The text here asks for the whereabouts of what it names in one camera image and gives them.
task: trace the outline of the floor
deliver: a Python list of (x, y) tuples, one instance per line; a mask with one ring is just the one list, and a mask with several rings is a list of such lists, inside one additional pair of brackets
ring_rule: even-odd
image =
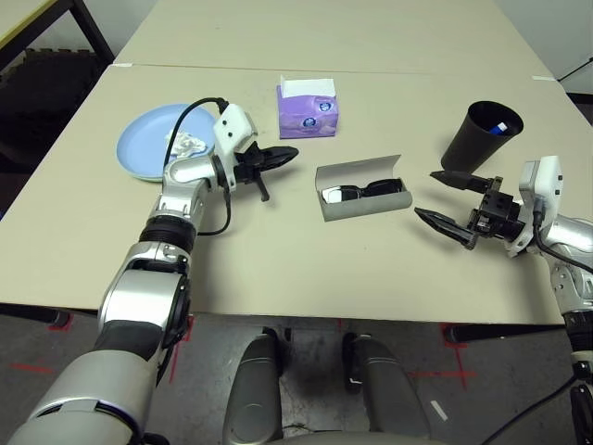
[[(571, 374), (570, 345), (561, 330), (455, 350), (445, 344), (438, 324), (200, 314), (155, 392), (147, 429), (174, 445), (219, 444), (238, 360), (263, 325), (276, 328), (282, 337), (286, 327), (292, 328), (290, 363), (281, 379), (285, 426), (368, 429), (362, 397), (347, 395), (342, 387), (340, 342), (347, 331), (371, 334), (389, 346), (410, 373), (434, 438), (451, 445), (479, 443)], [(75, 315), (67, 330), (50, 330), (0, 316), (0, 337), (6, 339), (0, 344), (0, 381), (3, 398), (10, 401), (0, 406), (0, 443), (26, 419), (58, 373), (90, 349), (95, 335), (91, 317)], [(302, 428), (285, 430), (286, 436), (306, 433)], [(568, 394), (495, 443), (574, 443)]]

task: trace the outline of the black cable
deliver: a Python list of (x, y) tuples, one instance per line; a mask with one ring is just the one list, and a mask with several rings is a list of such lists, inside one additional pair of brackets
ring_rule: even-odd
[(511, 427), (514, 424), (516, 424), (517, 422), (519, 422), (521, 419), (523, 419), (528, 414), (530, 414), (533, 411), (535, 411), (537, 408), (545, 405), (549, 401), (552, 401), (556, 397), (558, 397), (559, 395), (561, 395), (566, 389), (570, 388), (571, 385), (575, 381), (576, 381), (576, 377), (573, 375), (561, 387), (559, 387), (558, 389), (556, 389), (554, 392), (552, 392), (548, 396), (544, 397), (543, 399), (540, 399), (537, 402), (531, 404), (530, 406), (528, 406), (527, 408), (525, 408), (523, 411), (521, 411), (520, 413), (518, 413), (517, 415), (515, 415), (509, 422), (507, 422), (506, 424), (504, 424), (503, 426), (501, 426), (492, 435), (490, 435), (490, 437), (488, 437), (488, 439), (486, 439), (483, 442), (481, 442), (480, 445), (488, 445), (489, 443), (492, 443), (492, 441), (494, 439), (498, 438), (502, 433), (504, 433), (507, 429), (509, 429), (509, 427)]
[(573, 74), (575, 74), (577, 71), (582, 70), (584, 67), (586, 67), (589, 63), (593, 63), (593, 56), (591, 56), (589, 58), (589, 60), (587, 62), (585, 62), (583, 65), (581, 65), (580, 67), (575, 68), (574, 70), (572, 70), (571, 72), (569, 72), (568, 74), (560, 77), (560, 79), (558, 80), (558, 82), (562, 82), (564, 79), (566, 79), (567, 77), (572, 76)]
[(198, 232), (198, 236), (220, 235), (229, 228), (229, 225), (231, 224), (231, 190), (229, 190), (228, 185), (224, 187), (224, 204), (226, 206), (226, 222), (224, 223), (223, 227), (219, 230), (215, 230), (214, 232)]
[(175, 142), (175, 138), (177, 137), (177, 132), (179, 131), (179, 127), (181, 127), (183, 119), (187, 116), (192, 109), (199, 107), (200, 105), (204, 105), (207, 103), (214, 103), (219, 108), (219, 113), (222, 112), (229, 106), (229, 103), (224, 100), (222, 97), (204, 97), (203, 99), (197, 100), (193, 104), (187, 106), (187, 108), (182, 111), (182, 114), (179, 116), (177, 121), (175, 122), (175, 126), (173, 127), (173, 131), (170, 134), (169, 144), (167, 145), (167, 151), (165, 152), (165, 159), (163, 161), (163, 170), (167, 167), (170, 158), (170, 151), (173, 149), (173, 143)]
[(283, 426), (282, 429), (303, 429), (305, 431), (308, 431), (309, 433), (316, 433), (317, 431), (314, 429), (309, 428), (308, 426), (306, 426), (305, 424), (291, 424), (291, 425), (286, 425)]
[(160, 383), (160, 380), (165, 375), (165, 371), (167, 371), (167, 366), (169, 366), (170, 356), (173, 353), (173, 348), (174, 347), (171, 346), (170, 348), (167, 349), (167, 352), (165, 352), (165, 358), (163, 359), (163, 363), (158, 367), (158, 371), (157, 371), (157, 386)]
[[(222, 97), (205, 97), (187, 106), (187, 108), (182, 111), (182, 114), (175, 122), (175, 126), (173, 127), (173, 130), (170, 134), (169, 144), (167, 145), (167, 151), (165, 152), (165, 159), (163, 160), (163, 170), (165, 169), (165, 167), (167, 167), (167, 164), (169, 163), (170, 152), (173, 149), (173, 143), (175, 142), (177, 132), (179, 132), (179, 127), (181, 127), (183, 119), (185, 119), (185, 116), (187, 116), (194, 108), (197, 108), (200, 105), (204, 105), (210, 102), (215, 103), (218, 106), (220, 114), (222, 114), (224, 110), (229, 106), (229, 103)], [(228, 185), (224, 187), (224, 202), (226, 204), (226, 222), (224, 223), (223, 227), (219, 230), (215, 230), (214, 232), (198, 232), (198, 235), (219, 235), (229, 227), (229, 224), (231, 223), (231, 191), (229, 190)]]
[(558, 252), (552, 250), (551, 248), (549, 248), (542, 242), (541, 234), (539, 233), (539, 230), (541, 229), (541, 223), (544, 221), (545, 216), (546, 216), (546, 209), (544, 207), (544, 201), (542, 199), (536, 198), (536, 201), (534, 203), (533, 226), (534, 226), (534, 240), (536, 241), (536, 245), (539, 248), (539, 250), (541, 250), (544, 253), (547, 253), (548, 255), (556, 258), (557, 260), (567, 262), (568, 264), (572, 264), (574, 267), (579, 267), (586, 272), (593, 273), (593, 268), (587, 266), (586, 264), (584, 264), (580, 261), (565, 257), (561, 253), (558, 253)]

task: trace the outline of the black cylindrical container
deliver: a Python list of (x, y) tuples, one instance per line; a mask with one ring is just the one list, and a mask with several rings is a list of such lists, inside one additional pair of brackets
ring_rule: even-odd
[[(495, 134), (501, 123), (507, 129)], [(445, 170), (473, 173), (522, 130), (523, 121), (512, 109), (487, 100), (475, 102), (468, 108), (461, 127), (441, 158), (441, 165)]]

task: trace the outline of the wall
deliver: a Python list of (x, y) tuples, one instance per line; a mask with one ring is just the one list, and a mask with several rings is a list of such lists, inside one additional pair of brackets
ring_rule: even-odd
[[(495, 0), (539, 58), (559, 79), (593, 56), (593, 0)], [(593, 64), (562, 82), (593, 94)]]
[[(157, 0), (85, 0), (115, 55), (126, 45)], [(72, 15), (67, 13), (35, 40), (32, 48), (90, 49)]]

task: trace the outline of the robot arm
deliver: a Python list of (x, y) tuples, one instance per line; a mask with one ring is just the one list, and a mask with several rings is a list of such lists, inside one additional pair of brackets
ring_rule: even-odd
[(438, 232), (468, 249), (475, 247), (479, 236), (501, 238), (510, 257), (526, 251), (547, 261), (573, 347), (574, 376), (583, 382), (571, 397), (576, 433), (584, 440), (593, 428), (593, 223), (558, 214), (563, 182), (558, 157), (525, 163), (519, 186), (523, 202), (499, 192), (502, 178), (484, 179), (465, 172), (433, 172), (431, 176), (484, 195), (466, 227), (440, 213), (415, 209)]
[(166, 166), (157, 204), (107, 289), (93, 349), (64, 370), (10, 445), (145, 443), (152, 393), (188, 327), (191, 254), (206, 196), (222, 189), (230, 205), (237, 183), (255, 182), (268, 199), (260, 172), (298, 153), (250, 143), (255, 129), (234, 104), (214, 133), (212, 156)]

